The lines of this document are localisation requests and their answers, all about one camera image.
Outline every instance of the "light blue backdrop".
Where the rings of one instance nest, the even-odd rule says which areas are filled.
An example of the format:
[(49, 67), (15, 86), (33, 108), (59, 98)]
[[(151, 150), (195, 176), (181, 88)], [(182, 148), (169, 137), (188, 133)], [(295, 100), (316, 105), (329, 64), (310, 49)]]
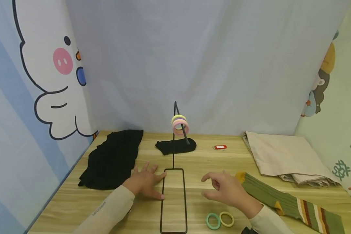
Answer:
[(0, 234), (24, 233), (92, 142), (53, 140), (34, 113), (42, 94), (28, 78), (11, 0), (0, 0)]

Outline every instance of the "green sock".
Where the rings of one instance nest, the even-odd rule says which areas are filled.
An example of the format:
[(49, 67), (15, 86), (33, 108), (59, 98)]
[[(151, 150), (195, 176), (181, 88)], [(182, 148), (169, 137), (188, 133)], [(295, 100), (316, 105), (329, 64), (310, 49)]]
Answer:
[(339, 215), (290, 194), (280, 192), (246, 172), (235, 177), (252, 197), (275, 209), (278, 215), (300, 219), (310, 228), (323, 234), (345, 234)]

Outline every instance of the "pink hair tie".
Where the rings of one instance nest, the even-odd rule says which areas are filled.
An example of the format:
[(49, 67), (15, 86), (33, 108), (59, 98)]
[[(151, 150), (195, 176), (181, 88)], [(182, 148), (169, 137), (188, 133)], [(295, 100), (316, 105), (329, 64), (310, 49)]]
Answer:
[(189, 132), (189, 125), (184, 119), (175, 119), (172, 123), (173, 133), (177, 136), (183, 136), (183, 131), (181, 126), (177, 127), (178, 125), (183, 124), (183, 128), (185, 129), (185, 133)]

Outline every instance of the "hand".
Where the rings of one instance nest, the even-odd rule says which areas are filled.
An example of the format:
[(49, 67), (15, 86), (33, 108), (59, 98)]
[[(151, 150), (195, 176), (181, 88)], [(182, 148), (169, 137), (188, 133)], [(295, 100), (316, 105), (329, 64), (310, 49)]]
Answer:
[(212, 186), (216, 190), (204, 190), (202, 195), (217, 202), (235, 207), (242, 211), (248, 219), (255, 217), (262, 209), (262, 204), (251, 197), (243, 188), (242, 184), (233, 176), (223, 173), (209, 172), (203, 176), (202, 182), (212, 180)]
[(150, 170), (148, 170), (148, 165), (149, 162), (146, 162), (140, 172), (138, 171), (138, 167), (135, 166), (131, 177), (122, 185), (130, 190), (135, 196), (141, 193), (147, 197), (163, 200), (164, 195), (156, 191), (153, 186), (166, 176), (166, 172), (163, 172), (161, 175), (156, 175), (154, 173), (158, 168), (158, 165), (155, 164)]

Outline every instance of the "folded beige fabric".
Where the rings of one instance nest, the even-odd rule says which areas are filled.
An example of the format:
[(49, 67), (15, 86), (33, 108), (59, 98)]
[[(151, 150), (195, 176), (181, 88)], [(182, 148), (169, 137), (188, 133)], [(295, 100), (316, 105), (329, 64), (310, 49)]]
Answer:
[(308, 141), (301, 136), (246, 131), (243, 139), (262, 175), (278, 175), (284, 181), (305, 183), (314, 187), (328, 187), (339, 183)]

